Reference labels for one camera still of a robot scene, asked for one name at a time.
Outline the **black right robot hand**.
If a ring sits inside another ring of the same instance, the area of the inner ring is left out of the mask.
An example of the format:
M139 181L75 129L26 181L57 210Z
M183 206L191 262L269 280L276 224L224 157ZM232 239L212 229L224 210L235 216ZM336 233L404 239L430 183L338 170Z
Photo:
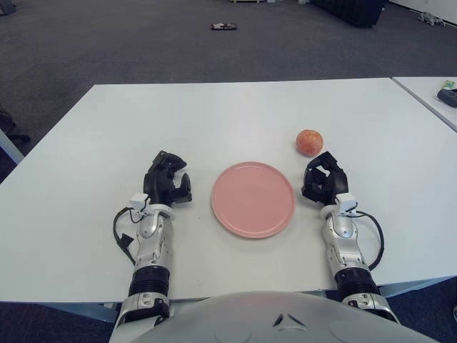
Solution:
M326 151L306 166L302 195L325 206L336 204L338 194L348 193L348 180L333 155Z

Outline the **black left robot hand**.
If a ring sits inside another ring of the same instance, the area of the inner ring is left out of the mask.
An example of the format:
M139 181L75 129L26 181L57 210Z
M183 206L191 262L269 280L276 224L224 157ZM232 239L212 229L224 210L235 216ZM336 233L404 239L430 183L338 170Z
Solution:
M179 156L160 151L144 176L144 193L149 204L163 204L171 207L173 203L182 204L192 201L191 181L187 173L181 178L181 184L174 184L175 173L184 169L187 163Z

